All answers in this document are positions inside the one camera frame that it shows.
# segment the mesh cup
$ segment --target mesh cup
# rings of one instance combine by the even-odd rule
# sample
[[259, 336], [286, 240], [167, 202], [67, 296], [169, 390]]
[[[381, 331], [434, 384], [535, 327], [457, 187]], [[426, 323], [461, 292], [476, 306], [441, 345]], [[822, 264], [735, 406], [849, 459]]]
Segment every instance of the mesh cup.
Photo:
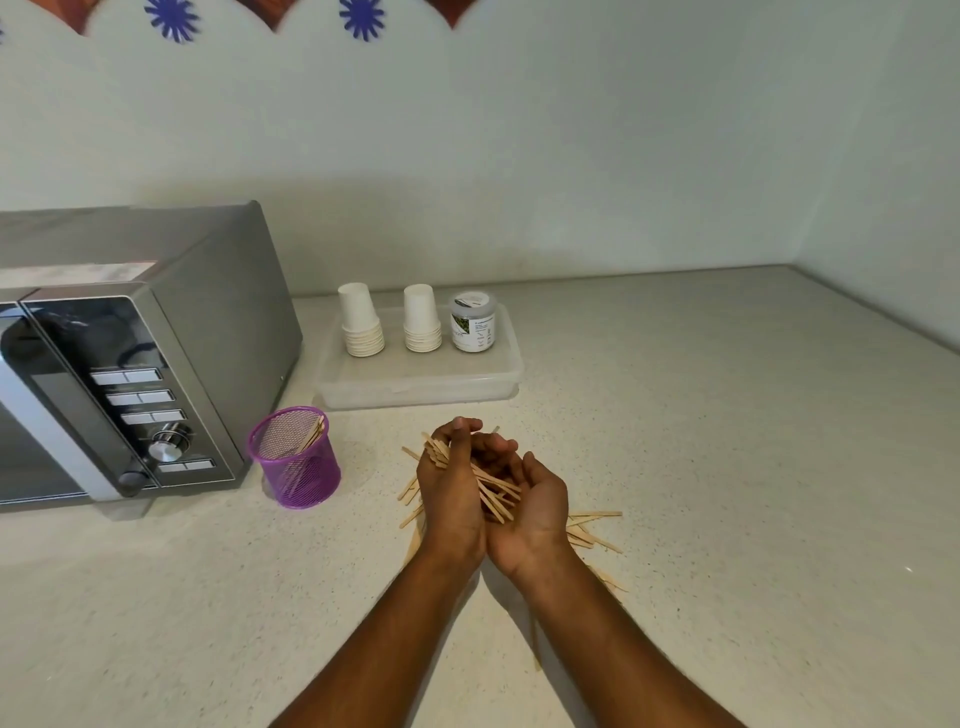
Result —
[[[324, 433], [303, 452], [317, 422]], [[330, 445], [330, 420], [316, 407], [288, 407], [257, 425], [247, 452], [263, 468], [276, 502], [285, 508], [310, 508], [324, 502], [340, 485], [340, 466]]]

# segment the forearm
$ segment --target forearm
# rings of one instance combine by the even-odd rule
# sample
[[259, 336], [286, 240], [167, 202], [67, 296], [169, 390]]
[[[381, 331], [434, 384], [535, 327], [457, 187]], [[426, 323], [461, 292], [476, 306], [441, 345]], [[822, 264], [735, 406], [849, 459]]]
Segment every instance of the forearm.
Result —
[[422, 548], [273, 728], [402, 725], [470, 574]]
[[670, 664], [569, 546], [516, 583], [600, 725], [741, 725]]

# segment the microwave door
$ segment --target microwave door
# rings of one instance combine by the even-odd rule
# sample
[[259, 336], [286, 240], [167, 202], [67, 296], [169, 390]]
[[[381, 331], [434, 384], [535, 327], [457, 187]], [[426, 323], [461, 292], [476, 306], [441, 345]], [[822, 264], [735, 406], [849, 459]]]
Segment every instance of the microwave door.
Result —
[[117, 500], [156, 485], [90, 392], [15, 308], [0, 312], [0, 405], [0, 503]]

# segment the microwave door handle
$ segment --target microwave door handle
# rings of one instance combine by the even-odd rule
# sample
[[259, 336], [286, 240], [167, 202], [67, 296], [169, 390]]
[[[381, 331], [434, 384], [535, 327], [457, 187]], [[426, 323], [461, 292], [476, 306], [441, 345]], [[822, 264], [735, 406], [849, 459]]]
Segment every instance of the microwave door handle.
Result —
[[[16, 319], [0, 319], [0, 338]], [[23, 380], [0, 347], [0, 402], [93, 500], [124, 497]]]

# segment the jar lid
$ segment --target jar lid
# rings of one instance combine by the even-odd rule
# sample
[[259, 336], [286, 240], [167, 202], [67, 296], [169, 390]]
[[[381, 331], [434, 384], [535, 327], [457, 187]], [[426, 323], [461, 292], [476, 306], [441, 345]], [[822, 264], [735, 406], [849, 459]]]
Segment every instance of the jar lid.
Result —
[[483, 291], [463, 291], [450, 299], [450, 313], [465, 319], [482, 319], [496, 310], [496, 298]]

